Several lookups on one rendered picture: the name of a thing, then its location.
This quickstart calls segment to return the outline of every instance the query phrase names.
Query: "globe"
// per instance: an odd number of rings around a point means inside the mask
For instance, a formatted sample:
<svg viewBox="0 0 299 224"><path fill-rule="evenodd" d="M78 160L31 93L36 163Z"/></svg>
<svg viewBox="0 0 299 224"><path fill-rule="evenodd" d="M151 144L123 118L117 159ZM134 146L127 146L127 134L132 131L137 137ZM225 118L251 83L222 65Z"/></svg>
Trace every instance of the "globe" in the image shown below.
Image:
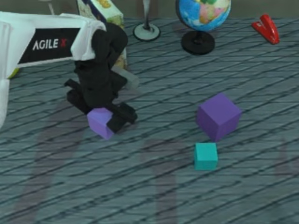
<svg viewBox="0 0 299 224"><path fill-rule="evenodd" d="M207 31L223 24L230 9L231 0L176 0L180 21L195 30L183 36L183 49L196 55L211 52L215 48L215 40Z"/></svg>

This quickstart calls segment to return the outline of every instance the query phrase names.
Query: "large purple cube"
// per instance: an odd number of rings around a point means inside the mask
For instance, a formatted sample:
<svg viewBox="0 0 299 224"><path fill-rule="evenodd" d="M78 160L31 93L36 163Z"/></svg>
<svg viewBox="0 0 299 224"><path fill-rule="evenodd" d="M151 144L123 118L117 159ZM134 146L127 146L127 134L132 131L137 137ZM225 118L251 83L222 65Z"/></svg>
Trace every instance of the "large purple cube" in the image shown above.
<svg viewBox="0 0 299 224"><path fill-rule="evenodd" d="M213 141L234 131L242 111L223 93L199 105L196 123Z"/></svg>
<svg viewBox="0 0 299 224"><path fill-rule="evenodd" d="M108 140L114 133L107 127L108 121L112 118L112 113L105 108L93 109L87 115L87 120L90 129Z"/></svg>

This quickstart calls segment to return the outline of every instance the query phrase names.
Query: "red letter x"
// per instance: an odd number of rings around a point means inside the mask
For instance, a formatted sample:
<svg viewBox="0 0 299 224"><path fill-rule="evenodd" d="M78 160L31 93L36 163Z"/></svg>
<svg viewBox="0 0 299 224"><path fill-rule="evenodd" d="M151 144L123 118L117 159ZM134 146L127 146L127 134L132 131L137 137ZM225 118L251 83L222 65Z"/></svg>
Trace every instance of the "red letter x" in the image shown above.
<svg viewBox="0 0 299 224"><path fill-rule="evenodd" d="M61 39L61 42L60 42L60 47L65 47L66 46L66 41L67 39Z"/></svg>

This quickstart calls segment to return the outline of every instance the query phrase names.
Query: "teal cube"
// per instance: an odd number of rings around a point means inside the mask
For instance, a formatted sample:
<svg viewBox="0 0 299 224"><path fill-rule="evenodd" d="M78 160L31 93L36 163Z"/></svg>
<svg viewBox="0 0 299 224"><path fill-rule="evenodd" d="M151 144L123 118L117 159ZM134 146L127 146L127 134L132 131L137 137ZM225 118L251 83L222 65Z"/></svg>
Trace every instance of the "teal cube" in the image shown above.
<svg viewBox="0 0 299 224"><path fill-rule="evenodd" d="M216 143L196 143L194 164L196 170L213 170L218 163Z"/></svg>

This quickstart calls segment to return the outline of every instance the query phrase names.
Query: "globe stand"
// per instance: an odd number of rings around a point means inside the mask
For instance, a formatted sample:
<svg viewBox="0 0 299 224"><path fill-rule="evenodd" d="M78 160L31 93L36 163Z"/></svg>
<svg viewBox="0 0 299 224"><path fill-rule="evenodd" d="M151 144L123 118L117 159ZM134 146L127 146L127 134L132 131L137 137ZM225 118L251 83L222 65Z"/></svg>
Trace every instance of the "globe stand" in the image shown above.
<svg viewBox="0 0 299 224"><path fill-rule="evenodd" d="M181 40L182 48L192 55L205 55L215 48L215 39L204 31L189 31Z"/></svg>
<svg viewBox="0 0 299 224"><path fill-rule="evenodd" d="M160 34L160 29L149 22L150 0L143 0L144 23L136 26L133 30L133 35L140 41L154 41Z"/></svg>

